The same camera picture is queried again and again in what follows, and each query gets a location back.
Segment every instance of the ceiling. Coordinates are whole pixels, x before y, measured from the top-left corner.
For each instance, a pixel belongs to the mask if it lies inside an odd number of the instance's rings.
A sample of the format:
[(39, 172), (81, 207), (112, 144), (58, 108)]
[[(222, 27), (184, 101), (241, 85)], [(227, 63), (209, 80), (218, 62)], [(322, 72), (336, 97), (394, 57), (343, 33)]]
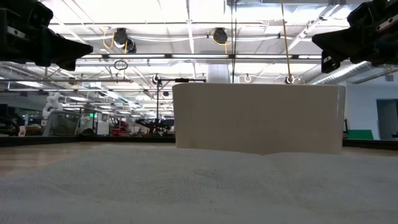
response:
[[(112, 34), (118, 27), (125, 27), (137, 46), (137, 54), (232, 54), (232, 45), (227, 48), (217, 45), (211, 38), (216, 27), (223, 27), (234, 37), (236, 25), (236, 54), (284, 55), (285, 41), (282, 26), (282, 11), (279, 1), (241, 0), (235, 9), (224, 0), (42, 0), (53, 10), (50, 28), (67, 39), (90, 44), (94, 54), (123, 54), (124, 50), (112, 43)], [(327, 0), (284, 1), (286, 37), (289, 54), (320, 55), (321, 49), (311, 42), (315, 34), (346, 29), (347, 15), (363, 1), (340, 1), (342, 5), (328, 5)], [(119, 72), (101, 63), (103, 60), (78, 61), (74, 72), (48, 68), (47, 76), (54, 79), (76, 77), (79, 79), (118, 79), (131, 82), (103, 82), (103, 89), (151, 89), (152, 78), (158, 74), (163, 78), (206, 78), (209, 63), (227, 63), (231, 60), (173, 60), (132, 59), (132, 65)], [(318, 75), (319, 60), (301, 60), (290, 64), (291, 74), (299, 79), (311, 79)], [(35, 66), (12, 65), (30, 72), (30, 78), (43, 78), (45, 69)], [(283, 60), (237, 60), (234, 70), (240, 83), (283, 83), (288, 74), (286, 59)], [(171, 90), (170, 82), (164, 90)], [(83, 88), (80, 84), (58, 83), (54, 88)], [(131, 102), (150, 101), (153, 93), (118, 92), (120, 97)], [(96, 93), (85, 93), (89, 99), (98, 99)], [(165, 104), (171, 104), (172, 93), (161, 96)]]

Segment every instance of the wooden floor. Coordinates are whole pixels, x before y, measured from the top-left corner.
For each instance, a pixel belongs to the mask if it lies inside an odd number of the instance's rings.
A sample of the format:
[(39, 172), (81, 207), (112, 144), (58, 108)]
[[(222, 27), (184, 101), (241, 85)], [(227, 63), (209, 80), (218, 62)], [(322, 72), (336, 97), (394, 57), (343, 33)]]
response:
[[(35, 146), (0, 147), (0, 177), (21, 174), (26, 170), (35, 169), (53, 162), (78, 156), (98, 145), (126, 145), (137, 143), (113, 143), (113, 142), (79, 142), (67, 144), (47, 144)], [(146, 146), (172, 146), (172, 144), (145, 143)], [(380, 149), (343, 148), (343, 154), (347, 156), (374, 155), (374, 156), (398, 156), (398, 151)]]

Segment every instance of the gray fabric surface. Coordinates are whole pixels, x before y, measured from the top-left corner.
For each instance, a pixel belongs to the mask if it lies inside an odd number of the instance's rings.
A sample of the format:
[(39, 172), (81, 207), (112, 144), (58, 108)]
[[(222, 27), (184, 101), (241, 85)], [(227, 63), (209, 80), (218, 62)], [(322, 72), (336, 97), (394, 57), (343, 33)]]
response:
[(398, 223), (398, 159), (101, 146), (0, 179), (0, 223)]

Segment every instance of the green panel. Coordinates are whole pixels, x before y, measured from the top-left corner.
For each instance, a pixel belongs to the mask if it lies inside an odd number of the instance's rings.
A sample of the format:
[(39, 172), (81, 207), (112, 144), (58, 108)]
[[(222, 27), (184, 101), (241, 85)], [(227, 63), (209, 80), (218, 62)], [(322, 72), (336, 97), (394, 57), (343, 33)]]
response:
[(372, 130), (348, 130), (348, 139), (373, 140)]

